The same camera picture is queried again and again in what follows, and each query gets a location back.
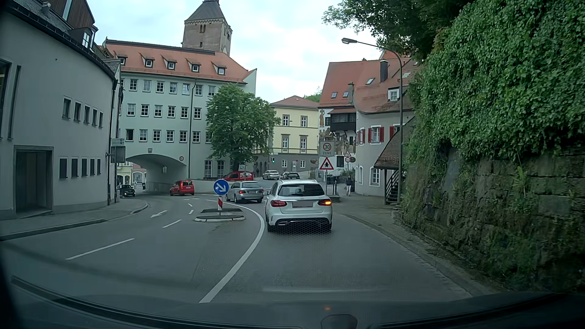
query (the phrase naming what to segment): ivy-covered wall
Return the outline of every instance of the ivy-covered wall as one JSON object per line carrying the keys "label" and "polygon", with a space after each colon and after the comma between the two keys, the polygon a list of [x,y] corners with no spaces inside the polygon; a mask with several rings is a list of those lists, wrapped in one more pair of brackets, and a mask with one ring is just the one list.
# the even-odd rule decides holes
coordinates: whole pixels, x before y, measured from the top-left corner
{"label": "ivy-covered wall", "polygon": [[440,152],[442,172],[412,165],[405,224],[515,290],[585,283],[585,148],[518,163]]}

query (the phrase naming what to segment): signboard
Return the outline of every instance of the signboard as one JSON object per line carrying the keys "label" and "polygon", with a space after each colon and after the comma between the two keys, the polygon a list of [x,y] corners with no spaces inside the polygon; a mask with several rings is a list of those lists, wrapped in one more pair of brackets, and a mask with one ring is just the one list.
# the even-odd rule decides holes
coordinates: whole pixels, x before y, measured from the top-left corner
{"label": "signboard", "polygon": [[229,191],[229,183],[226,180],[218,179],[214,182],[214,191],[215,194],[219,196],[224,196]]}
{"label": "signboard", "polygon": [[332,140],[320,141],[319,156],[335,156],[335,142]]}
{"label": "signboard", "polygon": [[325,161],[321,163],[321,167],[319,170],[333,170],[333,165],[331,164],[331,160],[328,157],[325,158]]}

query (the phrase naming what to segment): red car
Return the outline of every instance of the red car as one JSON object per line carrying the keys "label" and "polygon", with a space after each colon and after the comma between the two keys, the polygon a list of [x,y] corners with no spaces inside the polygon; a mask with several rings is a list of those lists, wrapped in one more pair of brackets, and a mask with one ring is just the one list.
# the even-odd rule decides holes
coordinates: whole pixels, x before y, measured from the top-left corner
{"label": "red car", "polygon": [[177,180],[175,185],[171,186],[171,190],[168,192],[171,196],[178,194],[183,196],[185,194],[195,195],[195,187],[193,186],[192,180]]}

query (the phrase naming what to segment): sidewalk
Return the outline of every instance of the sidewalk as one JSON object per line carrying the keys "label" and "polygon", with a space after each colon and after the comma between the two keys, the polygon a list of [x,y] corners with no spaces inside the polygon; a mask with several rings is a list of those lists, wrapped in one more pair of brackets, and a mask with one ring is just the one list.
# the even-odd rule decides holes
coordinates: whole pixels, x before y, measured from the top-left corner
{"label": "sidewalk", "polygon": [[410,233],[410,229],[402,226],[399,221],[400,212],[395,210],[395,206],[384,205],[384,198],[365,197],[357,194],[348,197],[344,193],[340,194],[340,202],[333,204],[333,211],[336,214],[342,214],[361,222],[395,240],[437,268],[474,297],[495,292],[473,280],[468,273],[451,261],[434,255],[438,248]]}
{"label": "sidewalk", "polygon": [[118,203],[96,210],[4,220],[0,221],[0,241],[97,224],[138,213],[146,207],[148,203],[144,200],[121,198]]}

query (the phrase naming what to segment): pedestrian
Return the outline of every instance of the pedestrian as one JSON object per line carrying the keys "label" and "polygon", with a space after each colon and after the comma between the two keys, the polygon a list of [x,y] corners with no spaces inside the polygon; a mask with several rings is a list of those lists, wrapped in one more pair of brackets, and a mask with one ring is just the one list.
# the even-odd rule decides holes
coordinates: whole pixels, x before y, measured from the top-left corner
{"label": "pedestrian", "polygon": [[350,197],[352,195],[352,177],[349,176],[346,180],[345,180],[345,189],[347,190],[345,195]]}

